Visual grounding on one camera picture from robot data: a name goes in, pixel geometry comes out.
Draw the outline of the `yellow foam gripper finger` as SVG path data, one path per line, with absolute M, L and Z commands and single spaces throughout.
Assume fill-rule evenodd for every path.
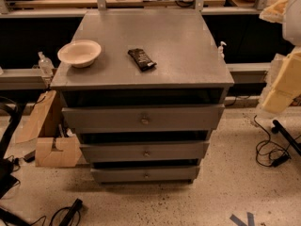
M 273 114 L 283 112 L 301 94 L 301 53 L 288 54 L 262 103 L 262 109 Z
M 289 0 L 278 0 L 273 5 L 265 8 L 259 18 L 269 23 L 283 23 L 285 8 Z

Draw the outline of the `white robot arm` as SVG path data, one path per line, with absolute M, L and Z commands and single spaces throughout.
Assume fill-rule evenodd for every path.
M 301 47 L 301 0 L 278 0 L 265 8 L 260 18 L 270 23 L 282 23 L 283 38 L 292 45 Z M 297 51 L 283 58 L 261 108 L 269 113 L 281 113 L 300 95 L 301 53 Z

